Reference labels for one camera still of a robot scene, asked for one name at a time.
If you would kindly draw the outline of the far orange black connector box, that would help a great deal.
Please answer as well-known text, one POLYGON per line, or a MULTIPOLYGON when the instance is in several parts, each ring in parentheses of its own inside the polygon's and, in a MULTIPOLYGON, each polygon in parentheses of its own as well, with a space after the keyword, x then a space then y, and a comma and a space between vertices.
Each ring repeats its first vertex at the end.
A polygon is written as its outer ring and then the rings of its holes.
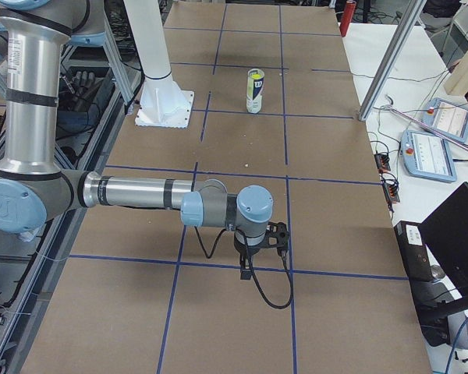
POLYGON ((375 153, 374 160, 379 172, 390 171, 390 157, 388 153, 375 153))

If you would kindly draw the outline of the aluminium frame post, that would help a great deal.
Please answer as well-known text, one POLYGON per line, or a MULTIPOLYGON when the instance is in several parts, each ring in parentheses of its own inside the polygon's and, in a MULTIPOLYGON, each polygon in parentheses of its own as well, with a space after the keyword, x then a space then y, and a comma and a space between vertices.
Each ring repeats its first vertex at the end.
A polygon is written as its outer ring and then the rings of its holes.
POLYGON ((407 38, 409 37, 410 32, 413 29, 417 18, 425 4, 426 0, 412 0, 409 2, 406 11, 399 21, 399 25, 397 26, 387 47, 385 55, 381 60, 381 63, 371 82, 363 103, 361 104, 358 113, 358 119, 360 121, 365 122, 371 113, 383 86, 390 76, 390 72, 392 71, 395 61, 399 57, 399 53, 406 43, 407 38))

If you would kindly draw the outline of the black computer monitor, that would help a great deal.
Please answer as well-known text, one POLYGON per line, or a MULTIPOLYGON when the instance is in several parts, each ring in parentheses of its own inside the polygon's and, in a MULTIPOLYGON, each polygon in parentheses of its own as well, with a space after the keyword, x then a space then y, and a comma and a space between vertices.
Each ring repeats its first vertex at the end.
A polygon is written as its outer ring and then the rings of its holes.
POLYGON ((441 203, 419 229, 452 283, 468 287, 468 182, 441 203))

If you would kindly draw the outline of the near orange black connector box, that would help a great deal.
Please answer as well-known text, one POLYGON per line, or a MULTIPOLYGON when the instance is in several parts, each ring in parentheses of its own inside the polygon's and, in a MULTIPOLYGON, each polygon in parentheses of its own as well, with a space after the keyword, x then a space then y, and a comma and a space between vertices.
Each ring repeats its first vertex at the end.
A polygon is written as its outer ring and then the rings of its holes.
POLYGON ((395 204, 400 202, 399 198, 399 183, 394 179, 384 179, 382 186, 387 204, 395 204))

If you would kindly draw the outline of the teach pendant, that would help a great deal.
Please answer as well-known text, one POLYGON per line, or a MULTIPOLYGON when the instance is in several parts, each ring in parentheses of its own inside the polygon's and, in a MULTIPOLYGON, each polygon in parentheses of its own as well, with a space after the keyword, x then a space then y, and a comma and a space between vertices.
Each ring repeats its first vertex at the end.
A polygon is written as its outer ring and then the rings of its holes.
POLYGON ((436 97, 428 102, 423 122, 460 143, 468 138, 468 105, 455 104, 436 97))
POLYGON ((448 144, 426 132, 405 130, 401 138, 401 154, 408 174, 439 182, 455 182, 456 167, 448 144))

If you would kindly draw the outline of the orange black connector box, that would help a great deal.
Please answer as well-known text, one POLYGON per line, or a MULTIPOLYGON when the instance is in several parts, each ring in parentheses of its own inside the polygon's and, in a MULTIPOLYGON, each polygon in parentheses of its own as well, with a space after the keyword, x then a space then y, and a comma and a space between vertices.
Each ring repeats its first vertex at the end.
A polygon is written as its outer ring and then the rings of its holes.
POLYGON ((400 202, 399 198, 399 183, 394 179, 384 179, 382 186, 387 204, 395 204, 400 202))
POLYGON ((390 157, 388 153, 375 153, 374 160, 379 172, 390 171, 390 157))

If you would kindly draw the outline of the clear tennis ball can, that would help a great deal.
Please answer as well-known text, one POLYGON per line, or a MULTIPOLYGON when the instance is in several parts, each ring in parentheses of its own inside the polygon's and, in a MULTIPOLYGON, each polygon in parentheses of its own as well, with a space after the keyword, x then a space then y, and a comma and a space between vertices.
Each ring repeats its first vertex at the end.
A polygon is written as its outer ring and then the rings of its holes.
POLYGON ((251 69, 247 73, 246 87, 246 110, 256 114, 262 108, 262 94, 264 89, 264 71, 262 69, 251 69))

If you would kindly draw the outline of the red cylinder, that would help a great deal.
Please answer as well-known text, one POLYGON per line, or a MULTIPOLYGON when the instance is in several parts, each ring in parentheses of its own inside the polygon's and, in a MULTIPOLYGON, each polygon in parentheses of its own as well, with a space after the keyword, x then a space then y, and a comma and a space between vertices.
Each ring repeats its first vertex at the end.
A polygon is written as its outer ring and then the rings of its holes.
POLYGON ((341 22, 339 24, 341 37, 345 37, 347 35, 349 25, 352 22, 355 9, 356 9, 356 1, 347 0, 345 3, 344 10, 343 10, 341 22))

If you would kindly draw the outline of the near teach pendant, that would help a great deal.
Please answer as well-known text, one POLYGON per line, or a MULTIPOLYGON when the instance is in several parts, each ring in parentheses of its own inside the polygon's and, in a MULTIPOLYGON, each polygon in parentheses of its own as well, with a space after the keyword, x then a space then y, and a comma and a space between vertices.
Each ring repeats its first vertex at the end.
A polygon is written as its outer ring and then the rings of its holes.
POLYGON ((408 174, 439 182, 455 182, 456 167, 448 144, 426 132, 405 130, 401 138, 401 154, 408 174))

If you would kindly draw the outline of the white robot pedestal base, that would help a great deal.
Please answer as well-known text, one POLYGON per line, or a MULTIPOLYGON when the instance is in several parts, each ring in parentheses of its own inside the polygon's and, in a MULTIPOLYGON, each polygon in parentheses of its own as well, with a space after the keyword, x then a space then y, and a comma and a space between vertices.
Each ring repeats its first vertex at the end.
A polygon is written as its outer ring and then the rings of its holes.
POLYGON ((158 2, 128 0, 124 5, 144 74, 135 123, 184 129, 189 125, 194 92, 181 90, 172 76, 158 2))

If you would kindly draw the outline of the far teach pendant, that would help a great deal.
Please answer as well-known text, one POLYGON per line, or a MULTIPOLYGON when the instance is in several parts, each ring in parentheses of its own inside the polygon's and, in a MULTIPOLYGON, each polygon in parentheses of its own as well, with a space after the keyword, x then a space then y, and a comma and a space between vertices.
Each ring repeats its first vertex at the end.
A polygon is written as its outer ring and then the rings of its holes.
POLYGON ((468 105, 455 104, 436 97, 428 102, 423 122, 460 143, 468 138, 468 105))

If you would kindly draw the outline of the black desktop computer box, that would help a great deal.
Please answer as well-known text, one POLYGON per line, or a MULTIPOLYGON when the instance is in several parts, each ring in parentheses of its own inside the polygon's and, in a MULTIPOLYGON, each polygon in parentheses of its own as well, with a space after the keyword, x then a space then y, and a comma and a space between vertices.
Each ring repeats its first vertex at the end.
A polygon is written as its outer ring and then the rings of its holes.
MULTIPOLYGON (((451 290, 442 283, 445 278, 444 270, 430 262, 419 224, 400 221, 394 230, 417 313, 436 309, 453 301, 451 290)), ((457 312, 451 316, 421 322, 420 327, 430 346, 450 345, 456 337, 459 324, 464 319, 464 313, 457 312)))

